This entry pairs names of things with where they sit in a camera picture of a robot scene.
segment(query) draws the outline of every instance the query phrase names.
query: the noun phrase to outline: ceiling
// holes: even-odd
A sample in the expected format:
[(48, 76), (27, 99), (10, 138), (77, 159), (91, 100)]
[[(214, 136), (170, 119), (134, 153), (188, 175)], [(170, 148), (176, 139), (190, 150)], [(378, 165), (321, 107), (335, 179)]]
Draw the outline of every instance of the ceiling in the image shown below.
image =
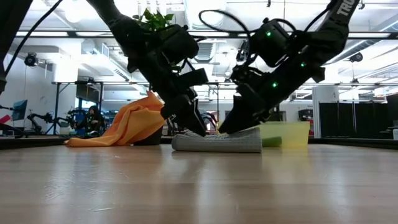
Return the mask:
[[(55, 0), (34, 0), (21, 30), (30, 29), (55, 2)], [(126, 9), (131, 9), (127, 10), (126, 13), (139, 13), (142, 8), (145, 8), (145, 5), (149, 9), (156, 6), (162, 12), (174, 14), (174, 23), (180, 25), (188, 23), (191, 27), (190, 30), (194, 30), (192, 29), (194, 27), (192, 21), (196, 19), (197, 12), (194, 13), (195, 10), (203, 10), (203, 6), (208, 6), (208, 9), (225, 9), (241, 19), (249, 30), (253, 30), (261, 25), (265, 17), (284, 18), (293, 23), (297, 29), (304, 29), (317, 14), (326, 8), (329, 1), (273, 0), (270, 7), (267, 7), (267, 1), (258, 0), (151, 0), (139, 1), (138, 4), (135, 0), (116, 0), (116, 2), (121, 6), (123, 12)], [(365, 8), (356, 10), (350, 22), (351, 32), (398, 32), (398, 0), (363, 0), (363, 3), (365, 3)], [(313, 29), (316, 29), (320, 22), (317, 22)], [(225, 17), (222, 18), (220, 28), (240, 30), (237, 23)], [(86, 1), (64, 0), (55, 12), (41, 23), (37, 30), (107, 31), (108, 28)], [(134, 82), (145, 81), (145, 78), (139, 72), (130, 74), (126, 71), (127, 58), (123, 56), (114, 39), (90, 39), (87, 37), (79, 41), (83, 46), (81, 55), (78, 56), (81, 63), (80, 77), (93, 77), (104, 82), (123, 82), (126, 79)], [(67, 54), (74, 54), (68, 52), (68, 45), (76, 44), (79, 41), (76, 39), (30, 39), (26, 45), (55, 45)], [(204, 67), (211, 82), (223, 82), (236, 64), (236, 52), (242, 41), (242, 39), (210, 39), (202, 42), (200, 44), (202, 50), (200, 56), (211, 58), (211, 60), (207, 64), (194, 64), (194, 66), (196, 68)], [(362, 62), (351, 63), (344, 60), (347, 56), (356, 52), (363, 54)], [(396, 40), (377, 42), (349, 40), (343, 54), (326, 65), (325, 82), (350, 82), (353, 77), (358, 78), (361, 83), (396, 82), (398, 78), (397, 58), (398, 41)], [(263, 71), (270, 70), (261, 59), (257, 59), (253, 66)], [(296, 94), (302, 98), (303, 96), (309, 97), (310, 87), (303, 86)], [(106, 87), (105, 90), (107, 88), (109, 91), (140, 91), (139, 88), (126, 87), (125, 85)], [(361, 87), (361, 90), (373, 91), (375, 88), (367, 86)], [(207, 98), (211, 97), (209, 88), (198, 88), (198, 91), (207, 93)], [(224, 90), (223, 95), (227, 99), (232, 98), (233, 93), (233, 90)]]

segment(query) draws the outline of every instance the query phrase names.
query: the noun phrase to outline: green plant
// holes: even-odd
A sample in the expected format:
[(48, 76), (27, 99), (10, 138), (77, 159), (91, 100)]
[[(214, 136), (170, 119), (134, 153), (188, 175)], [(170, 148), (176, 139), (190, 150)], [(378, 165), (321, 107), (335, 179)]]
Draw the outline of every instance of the green plant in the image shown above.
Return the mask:
[(141, 28), (150, 31), (157, 31), (161, 28), (169, 26), (173, 16), (174, 14), (167, 14), (166, 16), (163, 16), (159, 11), (157, 11), (157, 13), (150, 13), (149, 10), (146, 9), (142, 16), (135, 15), (133, 18), (137, 19), (137, 22)]

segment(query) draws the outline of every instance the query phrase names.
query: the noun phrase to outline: black partition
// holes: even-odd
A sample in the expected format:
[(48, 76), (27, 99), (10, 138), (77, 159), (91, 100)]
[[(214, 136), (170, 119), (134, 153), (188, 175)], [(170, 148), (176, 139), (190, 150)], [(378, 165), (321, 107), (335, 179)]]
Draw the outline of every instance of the black partition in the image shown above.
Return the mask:
[(385, 103), (320, 103), (323, 138), (392, 139)]

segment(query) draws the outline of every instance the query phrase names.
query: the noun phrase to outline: person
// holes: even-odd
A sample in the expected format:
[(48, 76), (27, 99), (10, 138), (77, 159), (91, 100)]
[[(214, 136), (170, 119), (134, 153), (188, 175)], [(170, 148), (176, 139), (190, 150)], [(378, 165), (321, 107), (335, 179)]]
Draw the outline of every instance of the person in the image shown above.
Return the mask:
[(75, 125), (74, 129), (85, 129), (86, 133), (90, 133), (92, 131), (100, 132), (100, 129), (104, 127), (104, 118), (98, 110), (97, 106), (91, 106), (88, 109), (88, 114), (85, 116), (83, 121)]

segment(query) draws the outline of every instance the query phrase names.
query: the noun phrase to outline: security camera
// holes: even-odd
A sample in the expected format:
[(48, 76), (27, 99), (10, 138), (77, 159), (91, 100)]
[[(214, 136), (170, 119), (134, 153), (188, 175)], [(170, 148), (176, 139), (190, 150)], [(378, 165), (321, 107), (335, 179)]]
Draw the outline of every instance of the security camera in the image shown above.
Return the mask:
[(36, 67), (39, 64), (39, 60), (36, 57), (36, 53), (28, 53), (25, 58), (25, 65), (29, 67)]
[(351, 56), (348, 60), (350, 62), (360, 62), (363, 59), (363, 55), (360, 53), (354, 54), (353, 56)]

